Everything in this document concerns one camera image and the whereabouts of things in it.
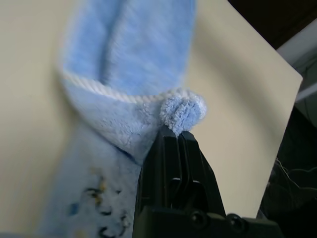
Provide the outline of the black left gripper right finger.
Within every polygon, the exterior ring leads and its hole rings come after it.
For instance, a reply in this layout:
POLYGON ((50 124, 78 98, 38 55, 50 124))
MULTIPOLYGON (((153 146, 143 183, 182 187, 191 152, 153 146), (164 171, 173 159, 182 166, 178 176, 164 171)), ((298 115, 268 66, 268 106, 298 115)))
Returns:
POLYGON ((198 142, 189 132, 180 136, 180 151, 184 153, 185 188, 180 202, 186 210, 198 209, 205 213, 225 216, 213 170, 201 152, 198 142))

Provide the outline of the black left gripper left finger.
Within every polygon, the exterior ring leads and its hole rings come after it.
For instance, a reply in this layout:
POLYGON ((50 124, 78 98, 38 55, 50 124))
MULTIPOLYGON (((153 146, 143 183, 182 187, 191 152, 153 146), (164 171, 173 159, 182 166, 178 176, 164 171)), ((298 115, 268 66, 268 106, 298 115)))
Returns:
POLYGON ((181 178, 178 139, 164 125, 158 131, 141 168, 135 213, 140 214, 146 206, 171 208, 181 178))

